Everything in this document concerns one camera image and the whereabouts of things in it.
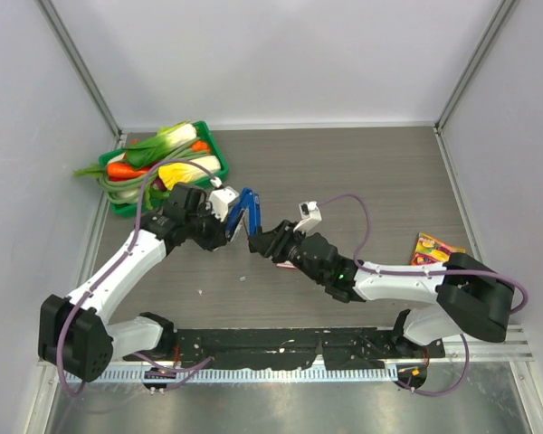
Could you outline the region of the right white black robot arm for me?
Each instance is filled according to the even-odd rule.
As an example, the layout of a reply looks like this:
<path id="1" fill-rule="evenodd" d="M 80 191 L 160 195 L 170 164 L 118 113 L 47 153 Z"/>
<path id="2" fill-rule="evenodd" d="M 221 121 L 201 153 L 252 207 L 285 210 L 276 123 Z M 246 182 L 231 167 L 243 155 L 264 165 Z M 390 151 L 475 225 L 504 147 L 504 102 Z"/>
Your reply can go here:
<path id="1" fill-rule="evenodd" d="M 514 289 L 464 253 L 424 266 L 383 266 L 347 258 L 322 235 L 307 235 L 289 221 L 249 236 L 248 245 L 276 264 L 291 263 L 342 303 L 420 303 L 421 308 L 406 309 L 395 321 L 390 344 L 400 356 L 453 335 L 489 343 L 506 339 Z"/>

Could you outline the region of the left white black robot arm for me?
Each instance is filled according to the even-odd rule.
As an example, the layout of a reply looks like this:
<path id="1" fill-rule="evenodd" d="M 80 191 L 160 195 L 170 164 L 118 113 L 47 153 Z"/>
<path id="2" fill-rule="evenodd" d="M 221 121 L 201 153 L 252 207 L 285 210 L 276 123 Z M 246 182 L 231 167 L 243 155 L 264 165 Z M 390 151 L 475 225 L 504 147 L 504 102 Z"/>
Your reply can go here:
<path id="1" fill-rule="evenodd" d="M 66 297 L 49 296 L 39 320 L 38 355 L 85 382 L 113 360 L 143 353 L 166 360 L 176 346 L 174 324 L 143 313 L 117 324 L 110 319 L 137 283 L 188 240 L 213 251 L 227 242 L 226 219 L 239 194 L 178 183 L 163 206 L 145 212 L 121 249 Z"/>

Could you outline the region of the dark blue stapler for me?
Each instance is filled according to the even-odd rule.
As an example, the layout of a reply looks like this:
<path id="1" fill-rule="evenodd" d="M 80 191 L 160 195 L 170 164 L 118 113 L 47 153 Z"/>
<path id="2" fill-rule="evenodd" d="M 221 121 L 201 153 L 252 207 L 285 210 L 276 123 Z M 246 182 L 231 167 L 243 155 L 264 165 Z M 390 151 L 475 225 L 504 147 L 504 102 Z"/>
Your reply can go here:
<path id="1" fill-rule="evenodd" d="M 253 189 L 244 187 L 226 220 L 225 234 L 228 241 L 233 241 L 241 228 L 248 237 L 262 230 L 260 197 Z"/>

